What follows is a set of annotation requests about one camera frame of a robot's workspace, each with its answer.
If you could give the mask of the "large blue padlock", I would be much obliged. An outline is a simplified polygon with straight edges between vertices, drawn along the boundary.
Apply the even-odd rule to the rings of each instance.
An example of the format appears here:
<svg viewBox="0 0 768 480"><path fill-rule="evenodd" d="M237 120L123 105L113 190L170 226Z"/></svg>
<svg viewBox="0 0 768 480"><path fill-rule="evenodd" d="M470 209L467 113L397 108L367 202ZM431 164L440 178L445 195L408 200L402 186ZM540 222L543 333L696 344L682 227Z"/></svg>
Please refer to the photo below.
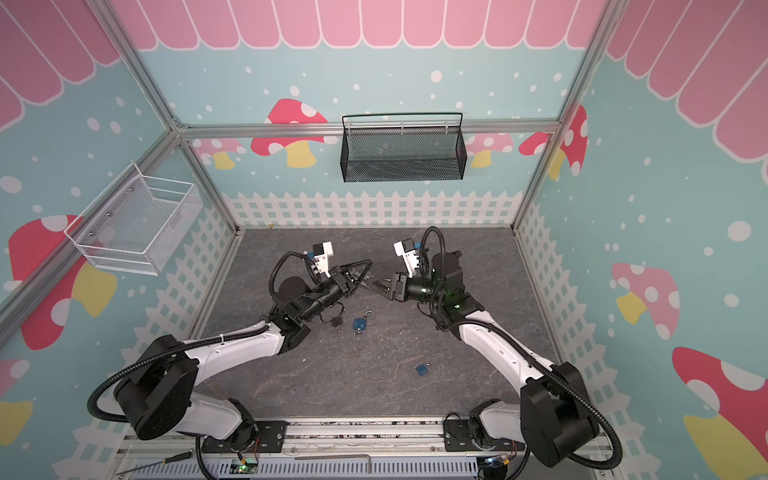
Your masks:
<svg viewBox="0 0 768 480"><path fill-rule="evenodd" d="M375 313L372 310L367 310L361 317L355 318L352 326L354 334L362 334L374 319Z"/></svg>

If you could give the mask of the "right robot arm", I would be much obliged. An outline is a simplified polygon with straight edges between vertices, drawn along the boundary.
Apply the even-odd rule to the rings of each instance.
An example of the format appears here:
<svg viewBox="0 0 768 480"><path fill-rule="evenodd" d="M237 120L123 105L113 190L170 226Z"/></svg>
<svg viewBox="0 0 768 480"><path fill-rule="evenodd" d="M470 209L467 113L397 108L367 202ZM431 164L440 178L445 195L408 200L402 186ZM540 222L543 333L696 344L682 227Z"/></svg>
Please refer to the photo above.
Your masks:
<svg viewBox="0 0 768 480"><path fill-rule="evenodd" d="M397 273L364 285L398 302L423 303L436 328L453 334L489 361L519 397L475 410L482 437L520 442L541 464L571 460L593 470L618 467L624 452L615 428L588 398L580 371L535 353L504 330L458 280Z"/></svg>

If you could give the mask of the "black padlock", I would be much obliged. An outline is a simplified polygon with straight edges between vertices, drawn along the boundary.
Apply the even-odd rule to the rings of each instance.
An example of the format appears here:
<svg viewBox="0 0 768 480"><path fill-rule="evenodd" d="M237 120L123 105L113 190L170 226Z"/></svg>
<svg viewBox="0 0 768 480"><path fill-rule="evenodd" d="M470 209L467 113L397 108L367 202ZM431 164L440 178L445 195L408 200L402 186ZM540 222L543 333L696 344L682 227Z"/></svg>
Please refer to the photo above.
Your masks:
<svg viewBox="0 0 768 480"><path fill-rule="evenodd" d="M345 315L346 310L342 308L334 317L331 318L330 325L337 331L340 331L344 323Z"/></svg>

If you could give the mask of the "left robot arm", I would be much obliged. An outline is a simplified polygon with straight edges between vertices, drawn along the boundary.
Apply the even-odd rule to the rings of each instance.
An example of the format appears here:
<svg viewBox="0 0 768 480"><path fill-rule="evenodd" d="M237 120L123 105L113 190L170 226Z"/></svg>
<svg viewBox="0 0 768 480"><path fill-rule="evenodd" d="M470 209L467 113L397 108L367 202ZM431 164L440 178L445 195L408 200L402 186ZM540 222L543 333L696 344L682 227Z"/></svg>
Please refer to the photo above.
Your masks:
<svg viewBox="0 0 768 480"><path fill-rule="evenodd" d="M273 305L254 325L199 340L157 338L136 362L94 389L87 411L96 419L130 424L141 440L177 432L215 439L234 452L255 447L260 433L249 410L234 398L198 394L196 386L297 347L311 331L309 322L354 294L372 265L364 259L335 266L314 285L298 276L278 283L282 266L275 265L268 280Z"/></svg>

